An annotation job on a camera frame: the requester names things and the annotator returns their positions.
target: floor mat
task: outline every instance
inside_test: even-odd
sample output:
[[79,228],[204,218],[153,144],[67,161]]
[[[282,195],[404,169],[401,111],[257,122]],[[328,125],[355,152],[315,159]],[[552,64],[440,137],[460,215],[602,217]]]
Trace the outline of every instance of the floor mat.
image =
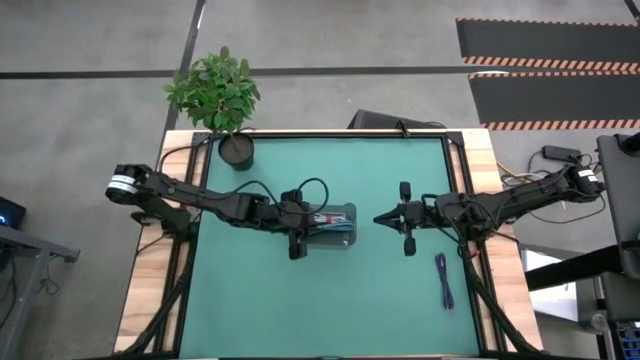
[[601,23],[456,19],[468,64],[634,71],[640,27]]
[[640,127],[640,73],[555,71],[469,75],[482,126],[491,130]]

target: metal bracket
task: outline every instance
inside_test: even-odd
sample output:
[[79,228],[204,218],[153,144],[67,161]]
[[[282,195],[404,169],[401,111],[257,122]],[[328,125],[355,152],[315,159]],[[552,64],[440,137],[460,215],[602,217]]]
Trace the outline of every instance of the metal bracket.
[[447,139],[451,140],[454,144],[464,146],[464,136],[461,131],[447,131],[446,135]]
[[194,131],[191,136],[191,145],[198,145],[208,137],[213,137],[213,134],[209,131]]
[[396,129],[400,129],[402,131],[402,137],[408,138],[411,136],[411,132],[407,129],[407,125],[402,120],[398,120],[395,126]]

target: green tabletop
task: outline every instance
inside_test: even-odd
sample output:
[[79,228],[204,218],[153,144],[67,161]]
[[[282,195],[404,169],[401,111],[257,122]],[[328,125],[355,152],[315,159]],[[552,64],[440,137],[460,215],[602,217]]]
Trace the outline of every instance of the green tabletop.
[[[441,139],[259,138],[255,151],[253,167],[236,172],[214,144],[207,188],[225,192],[256,179],[279,196],[320,177],[330,204],[356,205],[356,243],[291,261],[286,235],[204,214],[181,358],[478,354],[457,245],[417,231],[418,253],[405,257],[403,237],[372,221],[398,203],[400,181],[411,182],[414,198],[451,190]],[[312,204],[323,200],[318,184],[303,192]],[[453,310],[442,306],[439,252]]]

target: concrete floor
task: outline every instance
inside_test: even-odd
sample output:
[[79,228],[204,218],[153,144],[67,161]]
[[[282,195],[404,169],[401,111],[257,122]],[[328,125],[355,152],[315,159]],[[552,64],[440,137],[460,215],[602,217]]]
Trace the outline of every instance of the concrete floor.
[[[0,72],[177,68],[194,6],[195,0],[0,0]],[[462,63],[454,19],[463,16],[633,21],[620,0],[211,0],[195,56],[229,45],[253,67],[455,66]],[[74,266],[52,266],[62,290],[39,298],[20,358],[111,351],[139,228],[129,209],[103,194],[115,164],[156,160],[165,82],[0,81],[0,195],[10,194],[29,209],[26,231],[82,249]],[[264,100],[249,124],[257,128],[344,128],[358,108],[449,127],[478,126],[464,75],[258,83]],[[189,127],[184,119],[178,123]],[[612,132],[496,132],[492,139],[499,160],[524,170],[542,145],[592,151],[601,133]],[[594,208],[558,206],[540,216],[570,218]],[[566,226],[524,218],[516,233],[524,242],[575,251],[614,241],[608,212]],[[557,328],[548,322],[541,328],[551,352],[569,355],[579,347],[550,335]]]

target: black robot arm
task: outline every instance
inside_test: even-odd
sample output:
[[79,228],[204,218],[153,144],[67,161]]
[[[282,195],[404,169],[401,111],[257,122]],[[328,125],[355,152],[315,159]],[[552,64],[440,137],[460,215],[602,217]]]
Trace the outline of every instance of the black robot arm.
[[[557,201],[594,201],[604,189],[604,184],[598,181],[593,171],[581,165],[566,165],[539,181],[495,194],[424,194],[420,201],[410,201],[411,186],[403,182],[400,184],[402,202],[395,209],[375,217],[374,222],[405,235],[405,256],[416,253],[412,236],[414,229],[452,227],[458,235],[460,255],[469,285],[482,298],[516,351],[535,353],[539,351],[526,341],[485,288],[471,262],[467,242],[482,242],[507,219],[517,219]],[[433,205],[427,204],[427,201],[433,201]]]
[[301,241],[314,227],[314,211],[302,201],[302,191],[281,195],[280,202],[270,204],[269,197],[247,192],[217,193],[189,185],[147,165],[118,165],[106,191],[118,204],[135,205],[148,216],[160,219],[162,228],[176,237],[186,238],[193,232],[191,214],[163,199],[177,201],[215,214],[232,226],[289,235],[289,258],[307,254]]

